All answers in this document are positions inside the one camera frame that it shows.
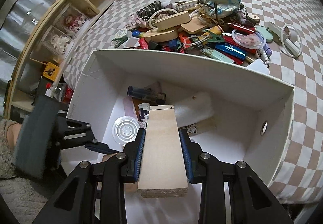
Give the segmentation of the long wooden block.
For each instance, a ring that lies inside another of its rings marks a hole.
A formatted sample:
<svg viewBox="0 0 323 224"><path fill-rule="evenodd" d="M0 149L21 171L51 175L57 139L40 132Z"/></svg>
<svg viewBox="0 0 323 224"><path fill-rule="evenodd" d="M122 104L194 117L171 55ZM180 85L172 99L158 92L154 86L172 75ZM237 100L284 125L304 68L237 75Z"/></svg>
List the long wooden block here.
<svg viewBox="0 0 323 224"><path fill-rule="evenodd" d="M173 105L150 107L137 190L144 198L187 194L188 180Z"/></svg>

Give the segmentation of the clear round plastic lid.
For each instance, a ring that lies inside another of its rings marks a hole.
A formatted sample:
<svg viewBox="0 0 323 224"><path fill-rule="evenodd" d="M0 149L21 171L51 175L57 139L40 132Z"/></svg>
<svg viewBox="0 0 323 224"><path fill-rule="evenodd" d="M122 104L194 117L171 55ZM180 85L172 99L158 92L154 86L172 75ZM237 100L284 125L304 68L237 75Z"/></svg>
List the clear round plastic lid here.
<svg viewBox="0 0 323 224"><path fill-rule="evenodd" d="M122 116L115 120L112 126L112 135L118 144L124 146L135 140L139 128L140 125L135 118Z"/></svg>

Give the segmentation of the plastic bottle red cap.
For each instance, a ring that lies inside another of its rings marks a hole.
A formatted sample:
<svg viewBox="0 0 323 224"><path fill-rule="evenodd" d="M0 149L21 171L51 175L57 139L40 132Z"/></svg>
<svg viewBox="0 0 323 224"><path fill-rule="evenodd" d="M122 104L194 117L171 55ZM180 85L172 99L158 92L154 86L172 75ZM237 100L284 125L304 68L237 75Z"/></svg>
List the plastic bottle red cap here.
<svg viewBox="0 0 323 224"><path fill-rule="evenodd" d="M72 99L73 90L66 83L58 83L56 86L47 83L46 89L50 90L54 99L61 103L69 104Z"/></svg>

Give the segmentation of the small printed can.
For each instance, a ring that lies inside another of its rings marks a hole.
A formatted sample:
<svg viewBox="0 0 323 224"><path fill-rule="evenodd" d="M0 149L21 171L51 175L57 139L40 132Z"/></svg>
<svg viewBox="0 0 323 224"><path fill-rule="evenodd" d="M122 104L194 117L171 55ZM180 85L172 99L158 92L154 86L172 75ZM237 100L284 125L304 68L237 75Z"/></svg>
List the small printed can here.
<svg viewBox="0 0 323 224"><path fill-rule="evenodd" d="M138 122L140 128L146 129L149 119L150 104L141 103L138 105Z"/></svg>

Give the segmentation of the dark blue tube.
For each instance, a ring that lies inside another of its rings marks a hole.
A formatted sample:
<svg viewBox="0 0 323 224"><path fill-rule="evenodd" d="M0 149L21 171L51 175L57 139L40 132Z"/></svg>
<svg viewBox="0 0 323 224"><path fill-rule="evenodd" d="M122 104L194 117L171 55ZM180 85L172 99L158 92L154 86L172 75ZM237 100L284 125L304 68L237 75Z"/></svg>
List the dark blue tube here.
<svg viewBox="0 0 323 224"><path fill-rule="evenodd" d="M154 105L164 105L166 102L166 94L162 92L154 92L148 89L129 86L127 95L136 99L140 99Z"/></svg>

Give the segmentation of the wooden shelf unit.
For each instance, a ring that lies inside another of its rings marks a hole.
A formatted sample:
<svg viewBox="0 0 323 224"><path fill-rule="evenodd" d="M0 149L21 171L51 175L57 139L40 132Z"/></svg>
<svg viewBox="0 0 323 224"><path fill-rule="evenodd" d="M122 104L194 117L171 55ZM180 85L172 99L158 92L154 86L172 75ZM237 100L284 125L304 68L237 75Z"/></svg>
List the wooden shelf unit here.
<svg viewBox="0 0 323 224"><path fill-rule="evenodd" d="M115 0L16 0L1 19L1 116L31 111L39 79L57 83L81 39Z"/></svg>

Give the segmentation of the white storage box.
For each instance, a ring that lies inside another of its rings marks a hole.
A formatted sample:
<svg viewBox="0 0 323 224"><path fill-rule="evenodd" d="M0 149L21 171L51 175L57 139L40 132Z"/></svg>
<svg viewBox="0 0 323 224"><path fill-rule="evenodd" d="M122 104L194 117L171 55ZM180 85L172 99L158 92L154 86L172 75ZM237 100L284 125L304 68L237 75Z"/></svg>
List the white storage box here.
<svg viewBox="0 0 323 224"><path fill-rule="evenodd" d="M93 51L67 117L87 122L104 163L103 223L291 223L268 184L291 127L294 88L189 54Z"/></svg>

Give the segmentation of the frosted bottle orange cap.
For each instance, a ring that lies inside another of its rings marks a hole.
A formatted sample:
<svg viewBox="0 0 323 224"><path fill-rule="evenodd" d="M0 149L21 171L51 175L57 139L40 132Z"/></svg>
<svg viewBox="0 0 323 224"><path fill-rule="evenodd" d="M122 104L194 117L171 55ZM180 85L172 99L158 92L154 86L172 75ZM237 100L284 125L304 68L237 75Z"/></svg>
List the frosted bottle orange cap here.
<svg viewBox="0 0 323 224"><path fill-rule="evenodd" d="M208 119L214 115L212 99L207 92L198 92L174 103L178 127L184 127Z"/></svg>

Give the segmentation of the green clip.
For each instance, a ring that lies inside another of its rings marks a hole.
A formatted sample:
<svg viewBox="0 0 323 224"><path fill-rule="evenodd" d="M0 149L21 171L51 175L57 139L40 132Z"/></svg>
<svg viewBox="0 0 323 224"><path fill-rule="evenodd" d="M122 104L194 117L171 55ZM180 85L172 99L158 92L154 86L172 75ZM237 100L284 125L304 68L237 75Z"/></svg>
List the green clip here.
<svg viewBox="0 0 323 224"><path fill-rule="evenodd" d="M123 36L123 37L120 37L120 38L114 38L114 39L111 41L111 45L112 45L114 48L118 48L118 47L120 47L122 44L124 44L127 40L128 40L128 37L127 37L127 36Z"/></svg>

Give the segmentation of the white power bank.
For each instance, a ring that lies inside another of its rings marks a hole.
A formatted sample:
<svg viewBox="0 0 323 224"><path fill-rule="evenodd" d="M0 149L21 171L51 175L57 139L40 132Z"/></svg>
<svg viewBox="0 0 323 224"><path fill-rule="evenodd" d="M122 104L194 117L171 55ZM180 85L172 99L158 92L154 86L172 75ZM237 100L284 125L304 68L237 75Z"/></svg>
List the white power bank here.
<svg viewBox="0 0 323 224"><path fill-rule="evenodd" d="M270 70L267 68L267 65L260 58L258 58L257 60L249 64L246 68L251 71L270 75Z"/></svg>

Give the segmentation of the brown hair claw clip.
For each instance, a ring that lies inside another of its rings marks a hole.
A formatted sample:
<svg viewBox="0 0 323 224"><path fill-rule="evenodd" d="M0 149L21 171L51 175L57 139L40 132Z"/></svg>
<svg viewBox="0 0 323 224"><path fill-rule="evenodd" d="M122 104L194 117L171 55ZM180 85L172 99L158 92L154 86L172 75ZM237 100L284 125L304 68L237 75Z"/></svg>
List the brown hair claw clip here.
<svg viewBox="0 0 323 224"><path fill-rule="evenodd" d="M136 11L136 14L138 17L151 17L153 13L159 11L162 9L162 3L160 1L154 1L153 3L150 3L149 5L139 9Z"/></svg>

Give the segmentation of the white pen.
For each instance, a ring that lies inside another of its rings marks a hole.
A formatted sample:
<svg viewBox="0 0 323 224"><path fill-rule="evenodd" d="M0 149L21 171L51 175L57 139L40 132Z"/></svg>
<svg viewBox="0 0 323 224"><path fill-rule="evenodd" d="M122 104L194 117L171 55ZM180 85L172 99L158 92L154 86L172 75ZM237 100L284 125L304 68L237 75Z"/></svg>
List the white pen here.
<svg viewBox="0 0 323 224"><path fill-rule="evenodd" d="M259 48L259 49L257 49L257 53L258 53L259 58L265 63L267 68L269 68L269 58L268 58L265 50L263 48Z"/></svg>

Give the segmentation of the blue lighter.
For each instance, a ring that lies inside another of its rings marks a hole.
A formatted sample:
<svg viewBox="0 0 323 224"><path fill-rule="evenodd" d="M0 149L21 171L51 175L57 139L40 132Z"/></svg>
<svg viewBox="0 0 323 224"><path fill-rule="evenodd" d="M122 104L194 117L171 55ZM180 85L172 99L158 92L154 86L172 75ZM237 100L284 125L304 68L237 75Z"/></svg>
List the blue lighter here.
<svg viewBox="0 0 323 224"><path fill-rule="evenodd" d="M243 49L240 49L239 47L236 47L235 45L231 45L228 43L216 43L215 44L215 49L226 53L230 56L233 56L241 61L244 61L246 59L246 51Z"/></svg>

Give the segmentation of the floral fabric pouch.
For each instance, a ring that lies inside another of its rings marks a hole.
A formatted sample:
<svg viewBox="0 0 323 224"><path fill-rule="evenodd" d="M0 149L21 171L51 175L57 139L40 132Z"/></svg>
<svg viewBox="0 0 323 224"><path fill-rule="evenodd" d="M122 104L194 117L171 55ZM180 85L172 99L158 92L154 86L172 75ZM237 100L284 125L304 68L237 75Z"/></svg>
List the floral fabric pouch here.
<svg viewBox="0 0 323 224"><path fill-rule="evenodd" d="M206 14L212 18L225 18L239 10L241 0L201 0Z"/></svg>

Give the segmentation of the checkered bed sheet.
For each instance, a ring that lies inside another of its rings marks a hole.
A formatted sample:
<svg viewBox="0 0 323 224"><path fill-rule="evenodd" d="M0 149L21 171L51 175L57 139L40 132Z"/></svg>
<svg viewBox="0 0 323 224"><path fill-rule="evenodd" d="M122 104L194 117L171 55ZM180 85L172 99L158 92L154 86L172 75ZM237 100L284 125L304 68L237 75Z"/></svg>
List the checkered bed sheet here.
<svg viewBox="0 0 323 224"><path fill-rule="evenodd" d="M110 46L113 35L130 15L153 1L116 0L81 40L64 71L74 88L91 52ZM290 24L302 36L303 50L293 59L274 49L270 74L294 85L294 122L271 191L288 204L307 204L322 198L322 4L319 0L242 0L261 24Z"/></svg>

